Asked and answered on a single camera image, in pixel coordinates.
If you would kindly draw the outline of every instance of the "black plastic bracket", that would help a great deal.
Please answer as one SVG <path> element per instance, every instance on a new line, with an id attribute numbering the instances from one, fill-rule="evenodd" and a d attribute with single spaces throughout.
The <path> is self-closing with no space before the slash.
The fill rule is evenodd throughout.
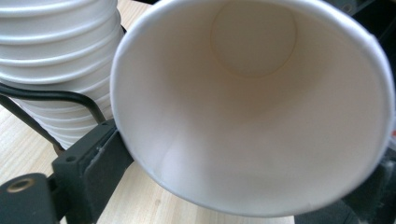
<path id="1" fill-rule="evenodd" d="M 95 223 L 133 162 L 114 120 L 101 123 L 52 163 L 54 174 L 23 175 L 0 188 L 0 223 Z"/>

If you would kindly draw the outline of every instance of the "screw hole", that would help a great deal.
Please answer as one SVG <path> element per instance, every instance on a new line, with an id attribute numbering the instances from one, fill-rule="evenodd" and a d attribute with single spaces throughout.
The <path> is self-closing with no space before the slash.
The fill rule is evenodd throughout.
<path id="1" fill-rule="evenodd" d="M 343 6 L 342 10 L 346 13 L 350 13 L 352 11 L 353 7 L 350 4 L 346 4 Z"/>
<path id="2" fill-rule="evenodd" d="M 71 162 L 71 161 L 75 161 L 75 160 L 76 160 L 76 157 L 67 157 L 66 158 L 67 162 Z"/>
<path id="3" fill-rule="evenodd" d="M 29 189 L 30 187 L 33 186 L 35 181 L 32 178 L 25 178 L 22 180 L 19 180 L 13 184 L 11 184 L 8 188 L 7 191 L 8 193 L 18 193 L 21 191 L 24 191 L 26 189 Z"/>

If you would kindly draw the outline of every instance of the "paper cup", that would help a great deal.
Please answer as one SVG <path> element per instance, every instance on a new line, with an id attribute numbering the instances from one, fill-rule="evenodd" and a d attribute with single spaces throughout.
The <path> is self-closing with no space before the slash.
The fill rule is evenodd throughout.
<path id="1" fill-rule="evenodd" d="M 24 38 L 61 34 L 117 8 L 117 0 L 66 1 L 41 7 L 0 7 L 2 36 Z"/>
<path id="2" fill-rule="evenodd" d="M 107 108 L 103 109 L 103 116 L 105 116 L 106 119 L 113 119 L 113 109 L 111 108 L 111 105 L 108 106 Z"/>
<path id="3" fill-rule="evenodd" d="M 66 142 L 66 141 L 62 141 L 62 140 L 58 140 L 58 142 L 61 144 L 61 146 L 64 148 L 64 149 L 69 149 L 71 146 L 73 146 L 73 144 L 74 143 L 69 143 L 69 142 Z"/>
<path id="4" fill-rule="evenodd" d="M 48 130 L 49 134 L 53 136 L 55 139 L 59 139 L 60 141 L 63 142 L 69 142 L 69 143 L 76 143 L 82 136 L 69 136 L 69 135 L 63 135 L 57 132 L 54 132 L 52 130 Z"/>
<path id="5" fill-rule="evenodd" d="M 249 217 L 347 195 L 382 157 L 394 110 L 375 37 L 316 0 L 161 1 L 123 38 L 110 92 L 157 183 Z"/>
<path id="6" fill-rule="evenodd" d="M 73 29 L 68 33 L 55 34 L 52 39 L 43 42 L 30 41 L 30 39 L 24 42 L 12 42 L 11 39 L 7 43 L 1 43 L 0 39 L 0 58 L 14 60 L 43 59 L 85 49 L 105 38 L 115 27 L 120 25 L 120 13 L 117 10 L 113 11 L 109 10 L 104 17 L 93 22 L 91 20 L 87 21 L 88 29 Z"/>
<path id="7" fill-rule="evenodd" d="M 84 136 L 86 133 L 88 133 L 90 130 L 92 130 L 94 127 L 96 127 L 97 124 L 93 124 L 90 126 L 82 126 L 82 127 L 75 127 L 75 128 L 62 128 L 62 127 L 56 127 L 56 126 L 50 126 L 46 123 L 39 123 L 41 127 L 43 127 L 47 131 L 51 131 L 52 133 L 57 133 L 60 135 L 68 135 L 72 137 L 77 137 L 81 138 Z"/>
<path id="8" fill-rule="evenodd" d="M 87 74 L 98 61 L 113 57 L 123 37 L 120 26 L 98 43 L 78 52 L 49 59 L 0 59 L 0 78 L 21 84 L 53 84 Z"/>
<path id="9" fill-rule="evenodd" d="M 38 123 L 46 124 L 52 127 L 75 129 L 75 128 L 88 127 L 97 124 L 96 120 L 91 115 L 85 117 L 69 118 L 69 119 L 67 118 L 55 119 L 55 118 L 49 118 L 38 115 L 37 113 L 32 112 L 27 108 L 24 108 L 24 110 L 30 116 L 32 116 L 32 118 L 37 120 Z"/>
<path id="10" fill-rule="evenodd" d="M 40 7 L 55 3 L 59 3 L 59 0 L 2 0 L 0 2 L 0 8 Z"/>
<path id="11" fill-rule="evenodd" d="M 110 105 L 110 94 L 104 95 L 99 99 L 93 99 L 99 106 L 102 108 Z M 75 103 L 69 102 L 60 102 L 60 101 L 26 101 L 26 100 L 15 100 L 18 104 L 28 107 L 29 110 L 32 110 L 39 114 L 63 114 L 63 113 L 72 113 L 81 110 L 85 110 L 86 108 L 83 105 L 78 105 Z"/>
<path id="12" fill-rule="evenodd" d="M 83 75 L 82 77 L 78 77 L 76 79 L 54 83 L 54 84 L 47 84 L 47 85 L 28 85 L 28 84 L 20 84 L 15 82 L 10 82 L 6 80 L 1 80 L 0 82 L 14 88 L 19 88 L 23 90 L 30 90 L 30 91 L 74 91 L 80 92 L 86 95 L 90 95 L 91 91 L 96 91 L 98 88 L 101 88 L 103 85 L 107 85 L 106 95 L 109 93 L 108 84 L 110 78 L 110 71 L 111 71 L 111 64 L 112 64 L 112 57 L 106 58 L 104 62 L 98 63 L 97 68 L 88 74 Z"/>
<path id="13" fill-rule="evenodd" d="M 44 106 L 39 107 L 39 106 L 29 105 L 29 103 L 26 103 L 24 101 L 18 101 L 18 102 L 22 106 L 22 108 L 25 111 L 30 112 L 34 118 L 46 120 L 48 124 L 53 122 L 59 123 L 59 120 L 62 120 L 62 123 L 58 124 L 59 127 L 62 127 L 62 125 L 65 122 L 69 121 L 70 119 L 86 120 L 92 118 L 91 112 L 82 105 L 50 109 Z M 108 109 L 108 107 L 110 106 L 109 95 L 101 97 L 100 101 L 96 101 L 96 103 L 98 104 L 101 111 L 104 113 L 105 109 Z"/>

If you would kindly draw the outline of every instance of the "wooden table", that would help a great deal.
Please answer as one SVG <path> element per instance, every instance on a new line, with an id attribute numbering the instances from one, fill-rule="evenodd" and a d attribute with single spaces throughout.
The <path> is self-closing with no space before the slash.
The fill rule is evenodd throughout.
<path id="1" fill-rule="evenodd" d="M 148 5 L 120 0 L 122 25 L 128 29 L 147 8 Z M 51 174 L 50 163 L 56 158 L 52 145 L 2 106 L 0 133 L 0 184 L 28 173 Z M 294 218 L 236 217 L 199 207 L 162 189 L 134 163 L 126 171 L 98 223 L 291 224 Z"/>

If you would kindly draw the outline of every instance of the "stacked white cups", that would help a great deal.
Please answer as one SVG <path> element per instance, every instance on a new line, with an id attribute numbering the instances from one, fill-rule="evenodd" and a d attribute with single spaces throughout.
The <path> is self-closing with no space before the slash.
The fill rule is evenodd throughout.
<path id="1" fill-rule="evenodd" d="M 122 37 L 117 0 L 1 1 L 0 81 L 84 94 L 111 119 L 109 76 Z M 96 125 L 82 105 L 15 101 L 64 148 Z"/>

